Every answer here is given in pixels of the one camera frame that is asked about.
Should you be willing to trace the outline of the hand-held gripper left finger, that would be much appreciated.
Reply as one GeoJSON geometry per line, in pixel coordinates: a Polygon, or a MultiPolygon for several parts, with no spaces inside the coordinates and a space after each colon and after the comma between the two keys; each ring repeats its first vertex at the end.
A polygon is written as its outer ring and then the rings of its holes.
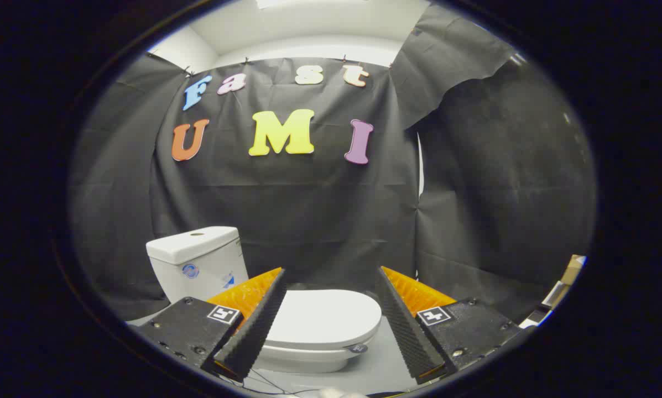
{"type": "Polygon", "coordinates": [[[241,383],[262,352],[286,279],[277,268],[208,300],[184,297],[137,330],[182,363],[241,383]]]}

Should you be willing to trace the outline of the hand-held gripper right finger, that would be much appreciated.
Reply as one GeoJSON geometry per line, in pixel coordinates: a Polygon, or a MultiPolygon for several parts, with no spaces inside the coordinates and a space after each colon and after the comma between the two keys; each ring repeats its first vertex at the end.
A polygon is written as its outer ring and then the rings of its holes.
{"type": "Polygon", "coordinates": [[[419,384],[479,363],[521,332],[481,300],[455,300],[384,266],[377,269],[374,289],[406,368],[419,384]]]}

